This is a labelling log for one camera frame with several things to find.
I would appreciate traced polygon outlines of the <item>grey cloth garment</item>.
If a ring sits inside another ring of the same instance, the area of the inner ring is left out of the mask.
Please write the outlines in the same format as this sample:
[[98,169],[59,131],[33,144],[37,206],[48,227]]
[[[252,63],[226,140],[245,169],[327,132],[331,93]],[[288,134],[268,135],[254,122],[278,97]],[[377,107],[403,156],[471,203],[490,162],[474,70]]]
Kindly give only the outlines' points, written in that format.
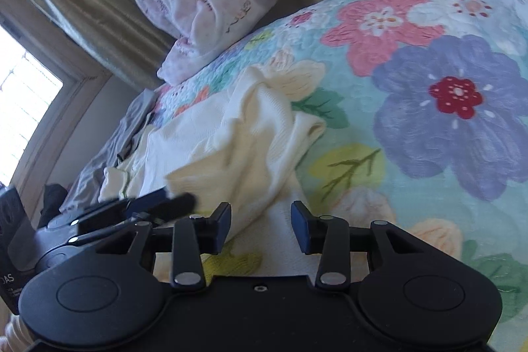
[[148,117],[157,102],[157,93],[143,90],[127,108],[117,128],[98,153],[85,165],[70,188],[60,213],[85,209],[98,202],[99,191],[104,181],[104,170],[116,167],[138,142],[136,136],[148,122]]

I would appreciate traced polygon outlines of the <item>wooden window frame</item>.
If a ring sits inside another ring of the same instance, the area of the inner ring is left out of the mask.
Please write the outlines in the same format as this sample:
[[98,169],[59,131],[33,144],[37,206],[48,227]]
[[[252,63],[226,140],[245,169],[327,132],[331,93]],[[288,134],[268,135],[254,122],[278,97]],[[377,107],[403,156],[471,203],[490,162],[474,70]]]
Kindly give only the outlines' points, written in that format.
[[17,165],[17,188],[30,219],[54,166],[111,73],[96,62],[29,0],[1,0],[1,23],[63,87],[45,112]]

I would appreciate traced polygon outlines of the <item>gold satin curtain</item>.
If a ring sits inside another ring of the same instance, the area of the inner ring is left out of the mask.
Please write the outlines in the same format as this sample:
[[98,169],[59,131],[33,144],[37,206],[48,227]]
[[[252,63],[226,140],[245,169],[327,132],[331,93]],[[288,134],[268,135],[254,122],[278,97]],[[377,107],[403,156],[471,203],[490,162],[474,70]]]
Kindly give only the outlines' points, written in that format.
[[137,89],[158,87],[173,39],[134,0],[29,0],[93,59]]

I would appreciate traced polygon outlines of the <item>cream knit baby cardigan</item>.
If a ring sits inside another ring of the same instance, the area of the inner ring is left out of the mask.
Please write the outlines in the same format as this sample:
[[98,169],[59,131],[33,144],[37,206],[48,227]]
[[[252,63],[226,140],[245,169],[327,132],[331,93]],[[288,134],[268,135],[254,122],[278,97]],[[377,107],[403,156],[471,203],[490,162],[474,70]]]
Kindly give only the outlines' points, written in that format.
[[105,169],[98,199],[163,188],[193,194],[202,216],[227,202],[233,215],[224,249],[202,259],[208,279],[309,274],[316,259],[299,250],[290,205],[304,197],[295,168],[325,129],[324,120],[295,111],[283,91],[248,67],[163,127],[147,127],[132,155]]

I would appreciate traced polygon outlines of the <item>black garment on cushion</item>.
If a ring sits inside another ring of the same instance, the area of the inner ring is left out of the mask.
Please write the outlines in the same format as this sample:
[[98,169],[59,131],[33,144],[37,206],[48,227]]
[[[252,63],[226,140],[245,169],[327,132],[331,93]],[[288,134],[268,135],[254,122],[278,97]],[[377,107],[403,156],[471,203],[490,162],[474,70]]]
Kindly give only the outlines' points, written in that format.
[[54,217],[58,216],[68,190],[60,184],[48,184],[44,188],[43,208],[40,211],[38,228],[44,228]]

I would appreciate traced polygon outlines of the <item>floral quilted bedspread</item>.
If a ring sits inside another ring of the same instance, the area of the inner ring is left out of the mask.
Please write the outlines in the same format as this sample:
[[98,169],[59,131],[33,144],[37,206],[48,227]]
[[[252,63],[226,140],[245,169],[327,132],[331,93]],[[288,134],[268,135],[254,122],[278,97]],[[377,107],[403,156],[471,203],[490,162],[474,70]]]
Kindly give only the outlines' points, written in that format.
[[460,243],[504,322],[527,321],[527,29],[500,0],[325,0],[255,31],[160,90],[163,125],[248,66],[276,73],[327,129],[297,175],[317,212],[387,201]]

